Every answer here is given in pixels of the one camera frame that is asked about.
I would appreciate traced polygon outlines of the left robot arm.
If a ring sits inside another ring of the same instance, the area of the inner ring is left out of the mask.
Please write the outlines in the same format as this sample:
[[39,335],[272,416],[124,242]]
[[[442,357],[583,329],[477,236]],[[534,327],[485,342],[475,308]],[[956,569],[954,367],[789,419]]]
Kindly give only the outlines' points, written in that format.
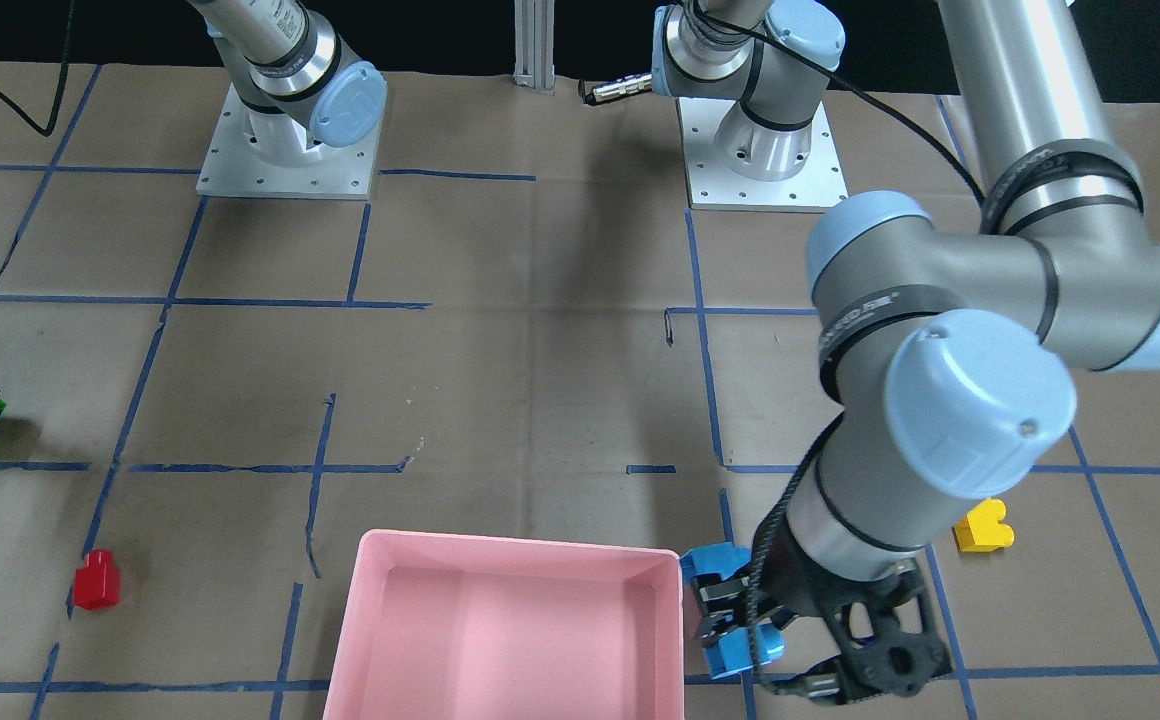
[[905,192],[807,240],[819,381],[841,413],[760,521],[682,561],[716,679],[851,705],[954,670],[915,557],[1068,432],[1072,370],[1160,370],[1160,243],[1065,1],[941,1],[984,187],[947,234]]

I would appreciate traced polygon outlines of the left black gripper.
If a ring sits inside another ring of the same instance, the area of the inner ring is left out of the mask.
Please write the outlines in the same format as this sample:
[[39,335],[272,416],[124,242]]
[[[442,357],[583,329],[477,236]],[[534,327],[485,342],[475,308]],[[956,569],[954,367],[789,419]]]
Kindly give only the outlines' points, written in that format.
[[789,679],[755,674],[755,683],[768,693],[809,701],[909,698],[931,679],[952,674],[951,653],[940,637],[925,573],[918,566],[887,579],[855,582],[822,569],[790,530],[757,530],[753,541],[751,570],[691,579],[699,611],[695,638],[718,641],[766,619],[784,628],[793,620],[818,618],[839,648],[838,655]]

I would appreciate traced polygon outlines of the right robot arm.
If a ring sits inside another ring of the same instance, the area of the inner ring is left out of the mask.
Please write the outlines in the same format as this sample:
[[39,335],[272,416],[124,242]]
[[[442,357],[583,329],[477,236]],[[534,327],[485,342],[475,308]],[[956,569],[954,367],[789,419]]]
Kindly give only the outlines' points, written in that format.
[[[177,310],[370,310],[387,82],[300,1],[193,1],[220,70],[28,68],[48,137],[0,150],[0,400],[124,419]],[[0,112],[3,101],[0,100]],[[0,119],[0,141],[21,119]]]

